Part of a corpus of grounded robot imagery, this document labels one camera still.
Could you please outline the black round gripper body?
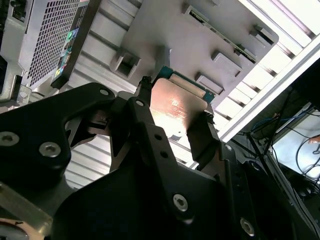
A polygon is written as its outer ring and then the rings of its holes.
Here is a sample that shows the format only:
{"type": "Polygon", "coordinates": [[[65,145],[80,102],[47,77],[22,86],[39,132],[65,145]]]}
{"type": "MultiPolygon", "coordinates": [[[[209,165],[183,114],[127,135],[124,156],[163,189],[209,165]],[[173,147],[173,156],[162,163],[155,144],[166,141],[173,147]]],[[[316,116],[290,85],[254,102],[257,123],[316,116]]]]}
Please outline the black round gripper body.
{"type": "Polygon", "coordinates": [[[187,219],[169,210],[150,169],[134,163],[72,193],[56,212],[53,240],[238,240],[223,188],[179,165],[173,181],[187,200],[187,219]]]}

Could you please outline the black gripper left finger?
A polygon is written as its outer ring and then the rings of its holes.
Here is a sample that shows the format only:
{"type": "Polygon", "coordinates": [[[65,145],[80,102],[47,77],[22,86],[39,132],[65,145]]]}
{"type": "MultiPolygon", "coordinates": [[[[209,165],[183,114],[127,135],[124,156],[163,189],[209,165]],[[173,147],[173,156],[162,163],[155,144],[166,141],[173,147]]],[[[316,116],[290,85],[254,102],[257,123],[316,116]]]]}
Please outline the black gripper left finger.
{"type": "Polygon", "coordinates": [[[89,83],[0,116],[0,210],[21,221],[31,211],[51,217],[58,204],[60,183],[72,148],[96,135],[110,137],[112,163],[141,164],[151,171],[165,206],[187,219],[188,203],[173,197],[178,164],[162,128],[155,125],[149,106],[153,84],[144,76],[135,94],[114,94],[89,83]]]}

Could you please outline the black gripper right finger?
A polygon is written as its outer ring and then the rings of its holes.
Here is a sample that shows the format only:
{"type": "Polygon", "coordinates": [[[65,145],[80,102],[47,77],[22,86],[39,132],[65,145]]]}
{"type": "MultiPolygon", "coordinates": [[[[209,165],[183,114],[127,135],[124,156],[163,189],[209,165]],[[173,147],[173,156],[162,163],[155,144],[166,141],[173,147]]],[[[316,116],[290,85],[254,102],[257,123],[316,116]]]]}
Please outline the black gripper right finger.
{"type": "Polygon", "coordinates": [[[198,170],[214,178],[215,212],[210,233],[217,240],[313,240],[315,230],[298,212],[266,160],[241,162],[220,141],[210,113],[187,130],[198,170]]]}

